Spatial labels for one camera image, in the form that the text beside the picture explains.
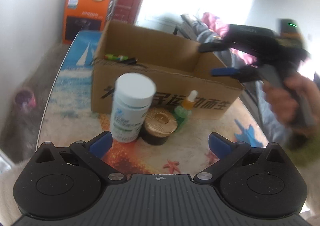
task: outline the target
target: orange box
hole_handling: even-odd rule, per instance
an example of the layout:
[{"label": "orange box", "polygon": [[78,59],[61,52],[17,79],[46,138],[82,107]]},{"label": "orange box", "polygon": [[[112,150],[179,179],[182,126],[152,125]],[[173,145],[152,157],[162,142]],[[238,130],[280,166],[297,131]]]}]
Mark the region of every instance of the orange box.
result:
[{"label": "orange box", "polygon": [[71,44],[81,30],[103,30],[111,20],[118,0],[66,0],[63,17],[63,43]]}]

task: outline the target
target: ribbed gray surface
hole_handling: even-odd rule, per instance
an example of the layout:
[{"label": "ribbed gray surface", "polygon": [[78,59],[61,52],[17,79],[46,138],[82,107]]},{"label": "ribbed gray surface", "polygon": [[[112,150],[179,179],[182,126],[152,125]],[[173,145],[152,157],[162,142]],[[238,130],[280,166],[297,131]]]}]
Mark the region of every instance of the ribbed gray surface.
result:
[{"label": "ribbed gray surface", "polygon": [[15,226],[300,226],[300,216],[258,220],[226,206],[211,186],[193,183],[187,175],[133,175],[124,184],[107,187],[88,211],[60,221],[38,221],[27,216]]}]

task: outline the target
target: metal screw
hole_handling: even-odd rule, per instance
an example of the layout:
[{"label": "metal screw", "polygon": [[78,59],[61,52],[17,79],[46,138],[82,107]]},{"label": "metal screw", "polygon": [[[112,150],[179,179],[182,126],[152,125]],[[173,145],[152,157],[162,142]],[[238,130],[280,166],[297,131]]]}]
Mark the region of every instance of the metal screw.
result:
[{"label": "metal screw", "polygon": [[121,173],[111,173],[108,178],[112,181],[119,181],[124,178],[124,175]]},{"label": "metal screw", "polygon": [[197,177],[200,180],[210,180],[212,178],[212,174],[207,173],[207,172],[201,172],[201,173],[197,174]]}]

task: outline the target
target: white plastic bottle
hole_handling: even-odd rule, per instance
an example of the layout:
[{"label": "white plastic bottle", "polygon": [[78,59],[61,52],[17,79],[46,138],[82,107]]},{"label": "white plastic bottle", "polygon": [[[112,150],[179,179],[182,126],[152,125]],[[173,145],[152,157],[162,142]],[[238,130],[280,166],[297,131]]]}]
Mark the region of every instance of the white plastic bottle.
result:
[{"label": "white plastic bottle", "polygon": [[115,140],[128,143],[138,137],[155,93],[156,85],[145,75],[126,73],[116,80],[110,119]]}]

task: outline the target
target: dropper bottle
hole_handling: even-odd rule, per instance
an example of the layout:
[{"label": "dropper bottle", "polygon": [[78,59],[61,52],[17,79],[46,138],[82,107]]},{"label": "dropper bottle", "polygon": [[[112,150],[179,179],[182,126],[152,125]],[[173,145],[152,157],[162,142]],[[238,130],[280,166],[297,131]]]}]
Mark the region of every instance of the dropper bottle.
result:
[{"label": "dropper bottle", "polygon": [[186,121],[188,120],[188,117],[192,114],[192,108],[194,104],[196,103],[196,97],[198,95],[197,91],[190,92],[190,95],[183,100],[181,105],[175,107],[173,110],[173,115],[177,120],[178,127],[176,131],[179,130],[180,127],[182,127]]}]

